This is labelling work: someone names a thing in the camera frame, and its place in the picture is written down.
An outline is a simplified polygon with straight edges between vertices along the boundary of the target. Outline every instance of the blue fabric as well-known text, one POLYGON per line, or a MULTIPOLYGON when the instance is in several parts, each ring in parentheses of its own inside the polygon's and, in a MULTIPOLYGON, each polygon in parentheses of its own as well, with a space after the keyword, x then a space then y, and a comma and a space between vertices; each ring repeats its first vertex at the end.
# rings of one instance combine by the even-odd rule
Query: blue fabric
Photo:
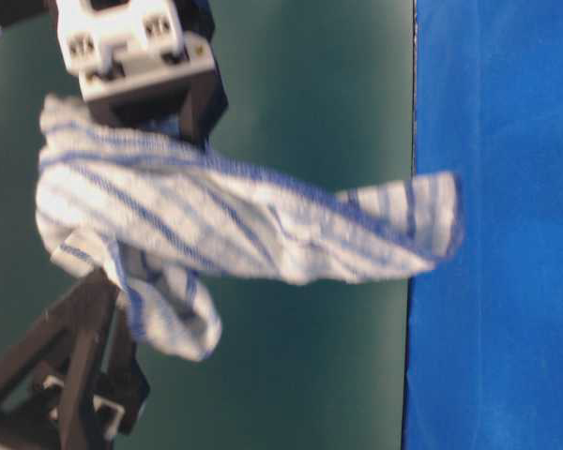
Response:
POLYGON ((418 0, 417 88, 466 231, 412 283, 403 447, 563 449, 563 1, 418 0))

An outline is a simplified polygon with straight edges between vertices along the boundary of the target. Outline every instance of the dark green background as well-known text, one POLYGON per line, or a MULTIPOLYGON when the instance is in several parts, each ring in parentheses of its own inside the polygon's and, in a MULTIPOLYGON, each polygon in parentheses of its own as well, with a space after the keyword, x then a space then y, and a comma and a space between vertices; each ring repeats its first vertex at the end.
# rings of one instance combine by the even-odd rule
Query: dark green background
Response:
MULTIPOLYGON (((412 6, 211 0, 230 99, 213 145, 336 190, 406 178, 412 6)), ((0 354, 72 279, 34 224, 38 114, 77 94, 47 18, 0 40, 0 354)), ((202 364, 149 348, 143 420, 120 449, 398 449, 406 282, 210 279, 221 345, 202 364)))

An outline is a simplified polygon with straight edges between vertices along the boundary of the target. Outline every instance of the striped cloth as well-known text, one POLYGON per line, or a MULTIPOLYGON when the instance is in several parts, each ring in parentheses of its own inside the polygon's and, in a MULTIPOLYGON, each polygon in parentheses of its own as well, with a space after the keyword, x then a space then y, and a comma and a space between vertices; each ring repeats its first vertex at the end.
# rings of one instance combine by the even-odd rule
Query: striped cloth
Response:
POLYGON ((221 321, 198 274, 358 283, 429 271, 461 241, 452 174, 331 195, 290 176, 200 153, 165 135, 92 122, 47 97, 37 225, 52 261, 101 266, 139 341, 208 356, 221 321))

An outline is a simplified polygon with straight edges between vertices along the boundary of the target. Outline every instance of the blue stripe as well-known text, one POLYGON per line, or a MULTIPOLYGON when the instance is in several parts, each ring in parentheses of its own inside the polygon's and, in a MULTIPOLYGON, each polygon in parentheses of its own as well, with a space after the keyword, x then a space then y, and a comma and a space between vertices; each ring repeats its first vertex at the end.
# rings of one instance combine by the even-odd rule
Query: blue stripe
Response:
POLYGON ((187 181, 193 183, 197 188, 201 189, 203 192, 206 192, 206 194, 210 197, 210 199, 218 207, 220 207, 223 211, 225 211, 225 213, 227 213, 227 215, 230 217, 230 219, 240 229, 240 231, 244 234, 244 236, 252 243, 252 245, 261 254, 261 256, 263 256, 267 260, 270 267, 274 271, 277 271, 276 264, 273 261, 271 254, 268 252, 268 250, 266 249, 263 242, 261 242, 261 239, 259 238, 259 236, 253 230, 251 230, 251 228, 246 223, 244 223, 244 221, 242 221, 242 219, 239 217, 237 211, 232 206, 230 206, 224 199, 222 199, 215 192, 213 192, 211 189, 197 183, 191 176, 188 176, 185 179, 187 181))
POLYGON ((406 196, 406 235, 413 239, 417 224, 415 222, 415 192, 410 181, 404 182, 404 195, 406 196))
POLYGON ((89 182, 91 182, 94 186, 102 189, 104 192, 113 195, 117 200, 127 206, 131 211, 136 213, 137 217, 144 220, 149 225, 152 225, 155 231, 159 232, 167 241, 169 241, 174 247, 180 250, 182 253, 186 254, 188 257, 192 258, 193 260, 197 261, 201 264, 206 270, 212 272, 219 272, 224 274, 225 271, 222 267, 218 264, 210 261, 207 257, 200 254, 195 248, 186 244, 176 232, 174 232, 167 224, 165 224, 160 217, 158 217, 153 212, 149 211, 143 205, 141 205, 138 201, 133 199, 129 194, 124 192, 123 190, 119 189, 109 180, 99 176, 98 174, 87 170, 84 167, 80 167, 77 165, 70 165, 70 168, 78 173, 79 175, 83 176, 89 182))
POLYGON ((161 271, 152 270, 152 268, 148 265, 148 261, 146 260, 146 252, 140 252, 140 261, 142 262, 142 267, 146 272, 146 281, 150 284, 156 283, 160 277, 162 277, 161 271))
POLYGON ((144 340, 146 331, 143 321, 144 316, 144 300, 140 294, 134 291, 128 284, 128 279, 125 270, 123 269, 123 264, 121 262, 121 255, 119 253, 118 243, 114 240, 107 239, 101 236, 102 242, 104 242, 111 259, 114 262, 114 270, 117 277, 123 285, 123 292, 129 300, 128 307, 128 326, 131 335, 136 340, 144 340))
POLYGON ((59 246, 59 248, 62 251, 64 251, 65 253, 67 253, 68 255, 74 256, 74 257, 82 260, 84 263, 88 263, 90 265, 95 265, 95 266, 99 265, 97 262, 94 261, 94 259, 90 255, 85 253, 80 248, 72 247, 72 246, 69 246, 67 244, 61 244, 59 246))
POLYGON ((196 283, 196 273, 187 270, 187 281, 186 281, 186 302, 190 305, 193 305, 194 299, 196 297, 196 291, 198 289, 196 283))
POLYGON ((56 225, 59 228, 66 228, 66 229, 70 229, 71 227, 69 225, 66 225, 64 222, 61 222, 60 220, 49 216, 47 213, 45 213, 44 211, 42 211, 39 208, 36 208, 36 214, 38 216, 40 216, 43 220, 52 223, 53 225, 56 225))
POLYGON ((172 189, 169 189, 168 187, 166 187, 166 186, 164 186, 163 184, 160 184, 160 183, 156 183, 156 184, 152 185, 151 187, 155 188, 159 192, 159 194, 161 194, 162 196, 164 196, 168 200, 173 201, 175 203, 175 206, 182 208, 182 211, 186 215, 194 218, 196 220, 196 222, 199 223, 203 236, 207 233, 213 234, 214 235, 213 239, 217 239, 217 240, 221 241, 221 246, 225 245, 226 246, 225 248, 227 250, 234 251, 238 258, 239 257, 244 258, 250 264, 252 264, 252 266, 255 267, 256 269, 260 269, 262 267, 263 264, 262 264, 261 261, 254 258, 250 253, 247 253, 246 251, 244 251, 244 249, 242 247, 240 247, 232 239, 230 239, 229 237, 226 237, 225 235, 219 233, 216 228, 214 228, 212 225, 207 223, 203 219, 203 216, 201 214, 197 213, 196 210, 190 205, 190 203, 186 202, 183 199, 183 197, 181 197, 180 195, 177 194, 177 192, 175 192, 172 189))
POLYGON ((348 192, 348 202, 355 206, 356 208, 360 208, 360 203, 358 202, 358 194, 354 189, 350 189, 348 192))

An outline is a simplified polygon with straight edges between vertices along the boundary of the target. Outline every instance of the metal bracket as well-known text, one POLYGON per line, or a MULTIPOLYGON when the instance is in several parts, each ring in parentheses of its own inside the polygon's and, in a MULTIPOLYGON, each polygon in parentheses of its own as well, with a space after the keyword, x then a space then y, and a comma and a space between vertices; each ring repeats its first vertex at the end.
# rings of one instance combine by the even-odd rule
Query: metal bracket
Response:
POLYGON ((116 431, 132 431, 149 386, 124 314, 117 319, 107 372, 100 372, 117 295, 115 285, 96 270, 0 359, 1 445, 110 450, 116 431), (5 400, 29 376, 29 397, 5 411, 5 400))

